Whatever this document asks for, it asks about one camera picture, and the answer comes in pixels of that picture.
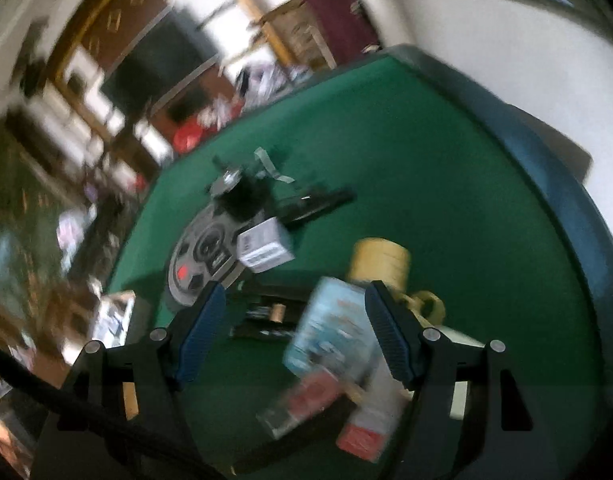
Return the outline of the yellow scissors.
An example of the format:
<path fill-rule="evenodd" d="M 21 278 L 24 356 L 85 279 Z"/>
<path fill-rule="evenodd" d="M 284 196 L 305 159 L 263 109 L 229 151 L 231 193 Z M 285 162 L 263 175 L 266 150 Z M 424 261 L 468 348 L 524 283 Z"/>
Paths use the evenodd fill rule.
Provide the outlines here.
<path fill-rule="evenodd" d="M 410 295 L 402 294 L 399 296 L 399 304 L 413 313 L 422 326 L 441 326 L 445 321 L 444 302 L 428 290 L 419 290 Z"/>

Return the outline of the wooden chair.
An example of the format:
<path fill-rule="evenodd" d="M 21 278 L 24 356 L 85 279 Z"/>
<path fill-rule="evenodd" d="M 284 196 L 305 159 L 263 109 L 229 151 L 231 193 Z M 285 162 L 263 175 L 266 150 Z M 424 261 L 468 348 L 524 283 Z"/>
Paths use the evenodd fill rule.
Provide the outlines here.
<path fill-rule="evenodd" d="M 256 19 L 282 66 L 303 65 L 313 72 L 334 70 L 335 57 L 304 0 L 289 0 Z"/>

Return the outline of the round grey black coaster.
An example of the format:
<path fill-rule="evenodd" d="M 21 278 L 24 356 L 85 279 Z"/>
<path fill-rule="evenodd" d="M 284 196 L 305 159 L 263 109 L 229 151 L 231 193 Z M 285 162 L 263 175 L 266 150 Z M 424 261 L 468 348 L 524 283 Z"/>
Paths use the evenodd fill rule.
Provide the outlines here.
<path fill-rule="evenodd" d="M 214 202 L 199 211 L 172 251 L 164 291 L 166 307 L 173 314 L 191 307 L 209 282 L 224 288 L 234 284 L 246 270 L 237 257 L 238 236 L 264 219 L 264 210 L 260 210 L 248 221 L 237 221 Z"/>

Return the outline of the black flat television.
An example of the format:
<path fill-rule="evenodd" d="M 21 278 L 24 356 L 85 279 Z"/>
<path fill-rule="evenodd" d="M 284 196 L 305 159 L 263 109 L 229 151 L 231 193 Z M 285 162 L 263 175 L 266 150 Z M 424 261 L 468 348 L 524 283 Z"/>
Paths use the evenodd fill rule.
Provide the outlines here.
<path fill-rule="evenodd" d="M 126 116 L 167 96 L 188 76 L 218 59 L 218 48 L 185 9 L 163 15 L 105 76 L 101 94 Z"/>

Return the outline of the small white barcode box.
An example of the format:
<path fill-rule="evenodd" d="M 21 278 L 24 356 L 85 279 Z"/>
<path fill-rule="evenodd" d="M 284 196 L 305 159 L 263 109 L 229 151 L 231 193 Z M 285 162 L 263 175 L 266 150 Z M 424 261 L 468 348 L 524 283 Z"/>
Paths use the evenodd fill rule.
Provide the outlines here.
<path fill-rule="evenodd" d="M 277 268 L 294 259 L 291 236 L 276 217 L 269 218 L 238 235 L 237 258 L 255 274 Z"/>

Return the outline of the cream rounded square case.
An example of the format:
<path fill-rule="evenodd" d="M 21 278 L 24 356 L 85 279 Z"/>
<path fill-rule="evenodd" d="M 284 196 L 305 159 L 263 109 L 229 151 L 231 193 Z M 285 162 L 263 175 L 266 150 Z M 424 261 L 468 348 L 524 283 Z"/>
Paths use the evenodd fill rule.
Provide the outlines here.
<path fill-rule="evenodd" d="M 462 422 L 469 411 L 473 367 L 481 342 L 447 327 L 423 331 L 429 352 L 427 388 L 442 417 Z"/>

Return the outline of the grey red product box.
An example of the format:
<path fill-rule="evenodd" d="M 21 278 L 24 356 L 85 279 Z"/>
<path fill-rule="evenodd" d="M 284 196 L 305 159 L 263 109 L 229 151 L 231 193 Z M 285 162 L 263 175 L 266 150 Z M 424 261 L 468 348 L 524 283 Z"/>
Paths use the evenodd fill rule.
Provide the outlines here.
<path fill-rule="evenodd" d="M 387 448 L 411 393 L 394 379 L 383 356 L 372 372 L 361 403 L 337 439 L 341 451 L 365 462 L 377 463 Z"/>

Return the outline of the light blue cartoon tissue pack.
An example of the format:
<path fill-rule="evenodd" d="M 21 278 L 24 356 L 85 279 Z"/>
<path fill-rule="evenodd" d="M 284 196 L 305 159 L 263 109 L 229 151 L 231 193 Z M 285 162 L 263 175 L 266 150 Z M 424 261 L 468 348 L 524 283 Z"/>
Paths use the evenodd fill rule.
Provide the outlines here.
<path fill-rule="evenodd" d="M 298 377 L 323 367 L 348 382 L 360 382 L 376 358 L 377 347 L 365 310 L 365 289 L 338 278 L 322 278 L 282 363 Z"/>

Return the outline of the dark padded table rim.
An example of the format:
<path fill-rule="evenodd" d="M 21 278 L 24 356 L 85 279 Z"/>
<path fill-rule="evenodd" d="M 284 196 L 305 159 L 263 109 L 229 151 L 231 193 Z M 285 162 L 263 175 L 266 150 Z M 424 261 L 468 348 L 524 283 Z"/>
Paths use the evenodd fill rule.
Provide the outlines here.
<path fill-rule="evenodd" d="M 613 236 L 586 188 L 508 104 L 481 84 L 411 44 L 382 53 L 428 80 L 489 130 L 541 196 L 579 265 L 597 330 L 603 390 L 613 403 Z"/>

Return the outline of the green floral painting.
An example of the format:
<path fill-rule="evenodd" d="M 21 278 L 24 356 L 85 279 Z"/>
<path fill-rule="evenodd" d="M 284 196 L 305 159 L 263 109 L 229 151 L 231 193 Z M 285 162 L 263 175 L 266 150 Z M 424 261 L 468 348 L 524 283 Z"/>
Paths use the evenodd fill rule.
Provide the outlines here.
<path fill-rule="evenodd" d="M 57 234 L 64 200 L 40 178 L 0 120 L 0 344 L 59 356 L 68 309 L 92 293 L 64 267 Z"/>

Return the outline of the black pen blue cap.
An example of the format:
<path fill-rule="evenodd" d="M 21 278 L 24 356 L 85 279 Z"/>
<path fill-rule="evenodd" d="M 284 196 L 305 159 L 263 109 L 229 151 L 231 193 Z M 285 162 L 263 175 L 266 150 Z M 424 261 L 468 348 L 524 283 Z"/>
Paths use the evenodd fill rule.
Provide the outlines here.
<path fill-rule="evenodd" d="M 330 214 L 332 211 L 353 203 L 356 194 L 352 188 L 324 190 L 315 188 L 304 195 L 289 198 L 277 207 L 277 218 L 288 231 Z"/>

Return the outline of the brown cardboard panel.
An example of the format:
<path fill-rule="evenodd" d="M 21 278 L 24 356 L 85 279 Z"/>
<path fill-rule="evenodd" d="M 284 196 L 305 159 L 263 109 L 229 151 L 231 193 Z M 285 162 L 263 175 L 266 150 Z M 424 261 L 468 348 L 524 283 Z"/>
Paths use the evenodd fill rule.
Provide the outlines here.
<path fill-rule="evenodd" d="M 561 160 L 576 180 L 581 183 L 586 181 L 593 164 L 591 154 L 559 130 L 542 122 L 525 110 L 521 110 L 521 108 L 511 104 L 508 104 L 508 107 L 524 125 L 531 128 L 541 138 L 544 144 Z"/>

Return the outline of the black stepper motor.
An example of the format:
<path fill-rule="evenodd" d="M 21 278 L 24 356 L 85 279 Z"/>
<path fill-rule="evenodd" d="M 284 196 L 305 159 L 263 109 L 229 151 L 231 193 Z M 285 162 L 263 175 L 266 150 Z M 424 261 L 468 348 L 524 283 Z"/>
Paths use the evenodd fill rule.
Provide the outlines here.
<path fill-rule="evenodd" d="M 240 222 L 251 220 L 271 200 L 271 177 L 260 164 L 229 165 L 218 156 L 212 162 L 220 175 L 209 186 L 209 194 L 230 217 Z"/>

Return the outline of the yellow lidded jar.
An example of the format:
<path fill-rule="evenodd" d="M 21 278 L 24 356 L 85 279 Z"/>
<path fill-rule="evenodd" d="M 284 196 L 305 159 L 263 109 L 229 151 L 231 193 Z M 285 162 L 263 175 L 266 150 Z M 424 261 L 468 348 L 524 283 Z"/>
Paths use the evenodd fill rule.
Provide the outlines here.
<path fill-rule="evenodd" d="M 381 281 L 393 292 L 405 292 L 410 261 L 410 252 L 391 240 L 363 238 L 354 245 L 347 279 L 361 284 Z"/>

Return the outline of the maroon shirt on chair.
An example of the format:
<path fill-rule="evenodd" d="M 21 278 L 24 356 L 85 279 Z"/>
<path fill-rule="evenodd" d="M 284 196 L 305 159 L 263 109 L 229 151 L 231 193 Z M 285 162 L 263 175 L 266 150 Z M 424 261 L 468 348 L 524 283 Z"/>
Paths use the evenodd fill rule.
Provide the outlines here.
<path fill-rule="evenodd" d="M 304 0 L 338 65 L 361 58 L 381 44 L 358 0 Z"/>

